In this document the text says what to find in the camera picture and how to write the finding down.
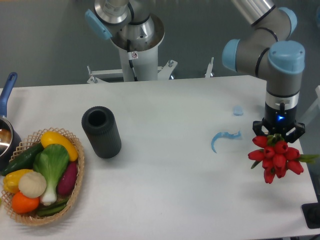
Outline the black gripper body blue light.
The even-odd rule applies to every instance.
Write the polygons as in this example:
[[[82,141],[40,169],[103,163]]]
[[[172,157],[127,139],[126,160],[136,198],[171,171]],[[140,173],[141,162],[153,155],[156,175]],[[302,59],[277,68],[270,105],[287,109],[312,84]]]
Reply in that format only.
[[[283,104],[280,104],[279,109],[275,109],[265,103],[264,107],[264,118],[270,124],[270,134],[280,134],[284,136],[284,129],[296,122],[297,106],[291,109],[285,109]]]

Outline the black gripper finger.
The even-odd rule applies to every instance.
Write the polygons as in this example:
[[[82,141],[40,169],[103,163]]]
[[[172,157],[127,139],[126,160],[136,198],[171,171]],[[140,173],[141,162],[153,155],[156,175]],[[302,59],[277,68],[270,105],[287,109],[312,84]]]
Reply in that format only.
[[[287,143],[294,143],[306,132],[306,126],[302,122],[294,122],[284,129],[283,138]]]
[[[265,119],[256,120],[252,123],[252,130],[256,136],[268,136],[270,134],[270,123]]]

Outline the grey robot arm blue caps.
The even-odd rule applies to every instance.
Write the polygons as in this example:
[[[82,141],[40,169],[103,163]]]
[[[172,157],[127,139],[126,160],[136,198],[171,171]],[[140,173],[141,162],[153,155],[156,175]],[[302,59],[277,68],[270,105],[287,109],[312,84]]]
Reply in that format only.
[[[305,133],[296,121],[305,68],[305,49],[290,40],[297,26],[295,13],[271,0],[235,0],[253,28],[245,40],[232,39],[222,51],[222,64],[235,72],[266,81],[264,117],[253,122],[256,135],[279,134],[293,143]],[[97,0],[85,12],[92,31],[118,48],[126,82],[167,79],[168,67],[158,68],[158,47],[164,38],[161,20],[141,0]]]

